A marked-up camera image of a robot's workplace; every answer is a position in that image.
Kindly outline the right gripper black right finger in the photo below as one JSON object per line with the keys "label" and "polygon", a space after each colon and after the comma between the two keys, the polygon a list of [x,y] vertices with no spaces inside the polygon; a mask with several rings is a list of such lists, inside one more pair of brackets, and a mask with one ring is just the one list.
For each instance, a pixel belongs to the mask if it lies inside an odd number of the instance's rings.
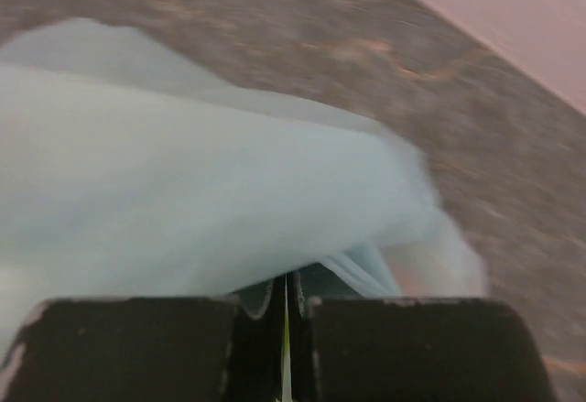
{"label": "right gripper black right finger", "polygon": [[489,299],[327,295],[288,277],[297,401],[552,401],[520,315]]}

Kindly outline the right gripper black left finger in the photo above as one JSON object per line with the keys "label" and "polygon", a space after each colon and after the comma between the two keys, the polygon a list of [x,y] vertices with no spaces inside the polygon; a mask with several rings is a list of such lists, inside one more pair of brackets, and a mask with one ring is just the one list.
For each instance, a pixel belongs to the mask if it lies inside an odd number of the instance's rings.
{"label": "right gripper black left finger", "polygon": [[39,303],[1,366],[4,401],[273,401],[285,281],[223,297]]}

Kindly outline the light blue plastic bag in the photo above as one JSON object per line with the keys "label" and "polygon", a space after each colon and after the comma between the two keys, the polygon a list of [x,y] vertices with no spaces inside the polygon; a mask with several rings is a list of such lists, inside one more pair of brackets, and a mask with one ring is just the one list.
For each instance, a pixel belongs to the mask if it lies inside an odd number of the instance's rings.
{"label": "light blue plastic bag", "polygon": [[424,155],[375,120],[89,19],[2,46],[3,316],[224,294],[312,264],[366,297],[488,290]]}

